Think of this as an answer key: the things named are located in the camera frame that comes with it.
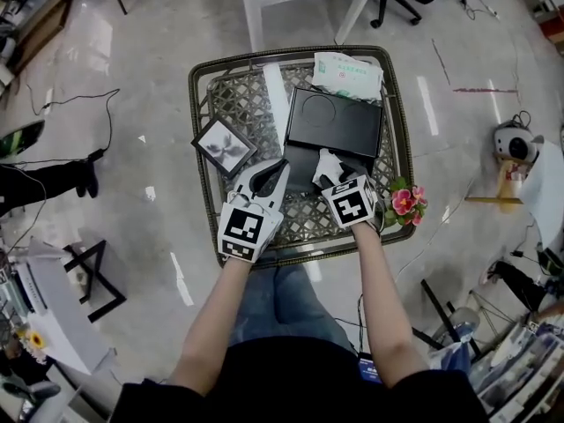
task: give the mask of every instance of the table leg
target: table leg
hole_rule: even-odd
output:
[[[264,50],[263,15],[260,0],[243,0],[249,27],[250,47],[253,52]]]
[[[345,20],[338,29],[337,35],[335,36],[336,44],[344,44],[346,37],[349,35],[353,29],[356,19],[359,18],[360,13],[364,9],[364,5],[367,4],[368,0],[352,0],[351,7],[346,13]]]

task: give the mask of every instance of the black box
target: black box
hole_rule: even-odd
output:
[[[313,191],[319,150],[372,172],[380,151],[382,108],[332,94],[294,88],[284,157],[292,171],[288,188]]]

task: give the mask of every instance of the glass table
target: glass table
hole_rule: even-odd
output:
[[[390,198],[390,185],[403,176],[413,183],[412,155],[405,114],[396,74],[390,56],[374,46],[322,46],[287,48],[202,63],[189,74],[189,100],[194,136],[216,115],[223,117],[257,147],[245,167],[282,156],[280,126],[286,129],[287,106],[295,86],[309,89],[314,72],[314,53],[340,52],[361,61],[378,64],[383,69],[382,96],[384,119],[380,156],[372,176],[378,192]],[[286,94],[287,101],[281,101]],[[204,192],[204,204],[210,224],[211,240],[219,264],[218,227],[221,205],[233,188],[232,179],[219,174],[197,152],[197,167]],[[284,222],[271,245],[256,263],[256,268],[284,266],[341,256],[356,251],[352,233],[340,229],[321,194],[286,190],[280,211]],[[392,226],[382,232],[382,244],[403,241],[415,232],[415,226]]]

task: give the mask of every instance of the pink flower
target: pink flower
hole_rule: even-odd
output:
[[[411,197],[412,193],[410,193],[408,189],[401,189],[397,192],[391,204],[398,215],[405,215],[415,205],[415,201],[411,199]]]
[[[425,189],[423,187],[413,187],[412,188],[413,197],[416,203],[418,203],[425,195]]]
[[[421,213],[418,211],[415,212],[415,218],[412,219],[412,223],[414,226],[421,224]]]

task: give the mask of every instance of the glossy floor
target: glossy floor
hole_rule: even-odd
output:
[[[100,196],[79,199],[69,192],[48,201],[32,233],[59,246],[108,241],[104,271],[128,298],[97,323],[117,348],[121,366],[114,373],[121,381],[160,380],[174,367],[186,330],[219,273],[189,145],[187,76],[198,63],[248,52],[249,37],[242,0],[123,1],[128,16],[116,0],[74,2],[64,31],[10,90],[3,130],[34,119],[25,82],[33,88],[36,107],[49,89],[55,100],[64,100],[121,88],[110,102],[114,134],[98,165]],[[416,181],[427,189],[429,209],[416,234],[386,248],[412,324],[420,330],[438,326],[420,288],[422,278],[429,278],[441,300],[465,302],[479,274],[504,247],[523,238],[531,221],[522,210],[502,215],[493,206],[460,204],[469,187],[476,192],[495,181],[492,129],[526,109],[533,132],[559,143],[562,60],[522,0],[483,1],[500,20],[484,12],[471,20],[457,0],[436,0],[420,7],[423,20],[410,26],[404,10],[389,2],[378,30],[368,24],[377,15],[372,1],[348,39],[390,52]],[[267,47],[331,44],[350,2],[301,0],[266,8]],[[482,8],[479,0],[469,3]],[[453,92],[458,88],[517,88],[519,94]],[[104,100],[55,107],[46,119],[40,142],[23,160],[83,157],[108,141]],[[8,241],[29,226],[38,208],[16,212],[4,226]],[[318,266],[321,273],[312,277],[323,304],[334,316],[356,321],[358,256]],[[536,265],[523,261],[521,266],[536,274],[531,269]],[[194,301],[189,307],[176,285],[179,269]],[[502,301],[513,306],[511,299],[508,294]],[[346,329],[356,342],[356,328]],[[100,380],[107,387],[95,387],[91,379],[92,393],[111,407],[119,386],[111,377]]]

